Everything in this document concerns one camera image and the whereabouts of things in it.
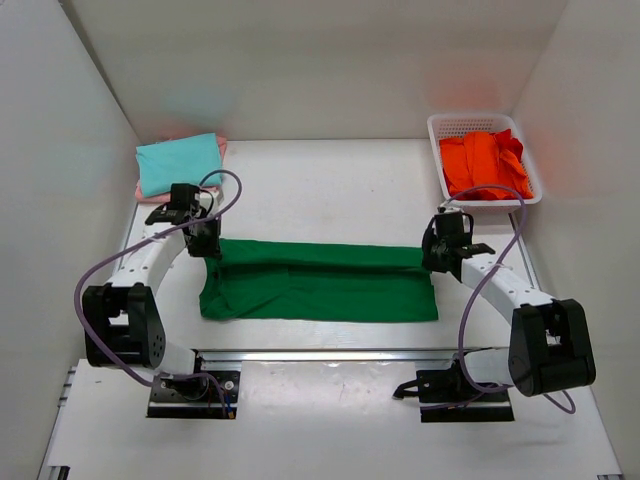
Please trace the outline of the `green t shirt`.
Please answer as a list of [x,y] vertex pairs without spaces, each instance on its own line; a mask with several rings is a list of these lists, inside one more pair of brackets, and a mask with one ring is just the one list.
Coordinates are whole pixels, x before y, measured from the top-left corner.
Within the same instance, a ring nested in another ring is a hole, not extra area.
[[438,319],[415,247],[224,239],[199,295],[214,321],[423,323]]

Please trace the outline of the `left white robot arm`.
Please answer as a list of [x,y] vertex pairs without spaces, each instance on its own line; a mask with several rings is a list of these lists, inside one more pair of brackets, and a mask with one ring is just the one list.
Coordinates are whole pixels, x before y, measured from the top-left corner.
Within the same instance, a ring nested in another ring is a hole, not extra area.
[[199,366],[196,350],[168,340],[155,296],[176,258],[219,253],[222,195],[175,184],[167,202],[150,210],[140,240],[91,267],[74,290],[88,363],[118,369],[137,383],[165,382],[191,401],[225,397]]

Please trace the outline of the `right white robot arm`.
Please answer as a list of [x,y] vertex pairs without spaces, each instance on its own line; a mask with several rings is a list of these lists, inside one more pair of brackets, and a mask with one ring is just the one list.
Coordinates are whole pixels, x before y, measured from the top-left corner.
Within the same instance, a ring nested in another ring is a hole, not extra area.
[[534,397],[592,385],[596,365],[583,306],[531,286],[488,245],[474,242],[473,232],[471,215],[440,208],[423,235],[422,265],[471,288],[471,302],[487,301],[508,323],[509,344],[479,350],[459,344],[448,368],[417,374],[394,398],[447,392],[455,408],[510,388]]

